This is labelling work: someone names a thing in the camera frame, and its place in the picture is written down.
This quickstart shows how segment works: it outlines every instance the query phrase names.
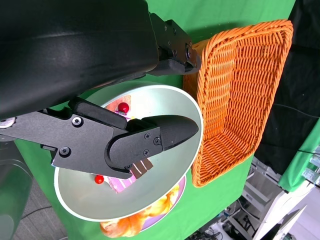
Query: red cherry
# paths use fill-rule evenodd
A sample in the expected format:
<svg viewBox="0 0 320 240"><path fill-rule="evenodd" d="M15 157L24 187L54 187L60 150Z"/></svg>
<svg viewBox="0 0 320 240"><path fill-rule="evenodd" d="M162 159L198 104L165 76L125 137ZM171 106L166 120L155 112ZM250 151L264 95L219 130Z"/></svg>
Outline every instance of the red cherry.
<svg viewBox="0 0 320 240"><path fill-rule="evenodd" d="M96 184L102 184L105 181L105 178L102 175L97 175L95 176L94 181Z"/></svg>
<svg viewBox="0 0 320 240"><path fill-rule="evenodd" d="M129 112L129 105L126 102L121 102L118 105L118 111L127 114Z"/></svg>

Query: orange food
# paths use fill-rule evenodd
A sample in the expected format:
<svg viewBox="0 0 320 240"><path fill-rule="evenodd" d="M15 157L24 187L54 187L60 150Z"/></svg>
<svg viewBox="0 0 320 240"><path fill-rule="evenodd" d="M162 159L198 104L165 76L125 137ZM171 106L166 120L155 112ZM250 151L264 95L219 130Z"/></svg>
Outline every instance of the orange food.
<svg viewBox="0 0 320 240"><path fill-rule="evenodd" d="M148 217L167 214L175 204L178 194L179 185L176 185L167 195L147 209L122 219L100 222L100 229L109 238L133 237L140 233Z"/></svg>

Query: green backdrop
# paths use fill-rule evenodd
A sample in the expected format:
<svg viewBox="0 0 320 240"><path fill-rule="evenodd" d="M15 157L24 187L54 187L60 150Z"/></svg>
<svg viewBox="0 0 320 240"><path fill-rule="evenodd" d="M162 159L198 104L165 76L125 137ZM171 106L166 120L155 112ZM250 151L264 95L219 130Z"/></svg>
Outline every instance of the green backdrop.
<svg viewBox="0 0 320 240"><path fill-rule="evenodd" d="M226 29L285 19L294 4L294 0L148 0L147 2L151 13L158 14L165 21L174 19L191 35L194 43ZM182 87L181 76L146 76L143 80ZM35 143L17 140L16 144L53 209L65 225L69 239L108 239L100 232L99 223L78 219L60 205L54 191L54 168L50 165L49 152L40 149ZM251 160L252 158L246 160L203 188L193 187L189 171L185 192L177 206L157 225L132 239L184 240L241 195Z"/></svg>

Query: pink cake slice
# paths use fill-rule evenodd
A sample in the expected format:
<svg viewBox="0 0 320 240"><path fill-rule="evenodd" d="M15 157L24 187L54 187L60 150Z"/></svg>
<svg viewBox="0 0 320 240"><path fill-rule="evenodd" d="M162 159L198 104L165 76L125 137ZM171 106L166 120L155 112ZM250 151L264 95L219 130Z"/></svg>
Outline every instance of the pink cake slice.
<svg viewBox="0 0 320 240"><path fill-rule="evenodd" d="M127 187L132 185L137 179L135 175L132 174L132 177L128 179L120 179L116 177L107 176L104 180L110 185L110 187L116 192L121 193Z"/></svg>
<svg viewBox="0 0 320 240"><path fill-rule="evenodd" d="M130 172L132 173L132 177L128 179L120 179L116 177L105 176L104 181L107 182L116 193L121 193L123 190L131 186L137 179L139 179L152 167L152 163L149 161L148 158L146 158L132 165L132 168L130 170Z"/></svg>

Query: wicker basket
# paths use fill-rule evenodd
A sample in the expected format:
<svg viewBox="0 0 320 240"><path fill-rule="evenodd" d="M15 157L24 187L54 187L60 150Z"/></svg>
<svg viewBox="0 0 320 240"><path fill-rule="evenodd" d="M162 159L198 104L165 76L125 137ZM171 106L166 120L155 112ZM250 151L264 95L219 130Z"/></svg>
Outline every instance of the wicker basket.
<svg viewBox="0 0 320 240"><path fill-rule="evenodd" d="M194 186L205 186L257 149L292 35L290 21L276 20L223 31L193 46L202 66L184 76L183 89L197 100L204 120Z"/></svg>

